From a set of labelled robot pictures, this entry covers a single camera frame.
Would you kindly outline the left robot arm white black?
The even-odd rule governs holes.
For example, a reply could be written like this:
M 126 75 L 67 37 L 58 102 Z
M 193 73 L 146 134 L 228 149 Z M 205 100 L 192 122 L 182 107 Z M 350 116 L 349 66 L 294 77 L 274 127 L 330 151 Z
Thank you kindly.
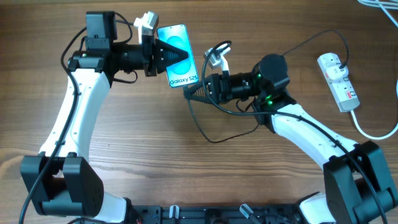
M 142 70 L 154 77 L 185 60 L 187 51 L 156 38 L 159 17 L 147 12 L 127 26 L 137 30 L 137 44 L 118 40 L 114 11 L 89 11 L 86 25 L 74 36 L 80 46 L 70 58 L 61 56 L 68 86 L 56 122 L 35 156 L 25 156 L 21 176 L 28 190 L 26 205 L 39 215 L 73 217 L 77 222 L 142 223 L 128 198 L 104 191 L 89 163 L 96 119 L 118 72 Z

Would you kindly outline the blue Galaxy smartphone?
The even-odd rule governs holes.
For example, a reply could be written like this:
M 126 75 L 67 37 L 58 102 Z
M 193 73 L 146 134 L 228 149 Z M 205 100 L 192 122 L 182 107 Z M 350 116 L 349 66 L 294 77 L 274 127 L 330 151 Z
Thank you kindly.
M 186 25 L 160 27 L 157 35 L 164 43 L 160 59 L 167 72 L 169 86 L 179 88 L 196 83 L 198 72 Z

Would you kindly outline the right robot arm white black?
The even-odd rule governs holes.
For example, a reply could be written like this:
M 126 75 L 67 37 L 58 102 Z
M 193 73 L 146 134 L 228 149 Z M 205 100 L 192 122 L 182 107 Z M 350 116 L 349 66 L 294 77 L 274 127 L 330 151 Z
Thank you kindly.
M 397 206 L 397 188 L 382 149 L 359 144 L 311 117 L 288 93 L 287 63 L 270 54 L 249 73 L 212 74 L 183 90 L 188 101 L 220 108 L 231 100 L 254 98 L 257 123 L 293 142 L 323 170 L 325 192 L 303 199 L 304 223 L 368 223 Z

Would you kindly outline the white power strip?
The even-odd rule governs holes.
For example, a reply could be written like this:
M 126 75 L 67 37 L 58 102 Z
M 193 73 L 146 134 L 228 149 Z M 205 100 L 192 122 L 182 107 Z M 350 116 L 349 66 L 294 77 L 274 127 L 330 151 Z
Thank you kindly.
M 327 67 L 339 65 L 342 66 L 342 62 L 334 53 L 326 53 L 318 57 L 318 65 L 324 76 L 324 71 Z M 335 83 L 328 83 L 329 89 L 334 97 L 337 107 L 340 112 L 350 112 L 353 111 L 360 105 L 359 99 L 356 92 L 348 78 L 344 77 L 340 81 Z

